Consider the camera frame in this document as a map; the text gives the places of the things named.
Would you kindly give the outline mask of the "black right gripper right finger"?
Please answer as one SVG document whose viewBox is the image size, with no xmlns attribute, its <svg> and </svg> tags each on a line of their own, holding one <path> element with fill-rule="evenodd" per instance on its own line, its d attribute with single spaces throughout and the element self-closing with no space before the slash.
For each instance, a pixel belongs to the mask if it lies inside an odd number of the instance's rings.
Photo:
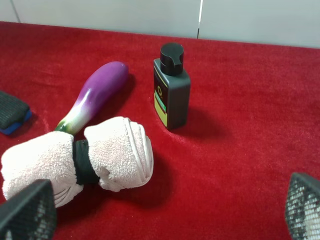
<svg viewBox="0 0 320 240">
<path fill-rule="evenodd" d="M 285 222 L 293 240 L 320 238 L 320 181 L 306 173 L 291 175 Z"/>
</svg>

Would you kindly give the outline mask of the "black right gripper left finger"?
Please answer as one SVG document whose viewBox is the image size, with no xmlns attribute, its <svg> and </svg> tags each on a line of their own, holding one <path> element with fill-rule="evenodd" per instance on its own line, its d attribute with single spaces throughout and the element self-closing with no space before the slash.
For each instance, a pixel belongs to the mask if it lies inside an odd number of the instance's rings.
<svg viewBox="0 0 320 240">
<path fill-rule="evenodd" d="M 2 240 L 51 240 L 57 227 L 52 183 L 38 179 L 0 206 Z"/>
</svg>

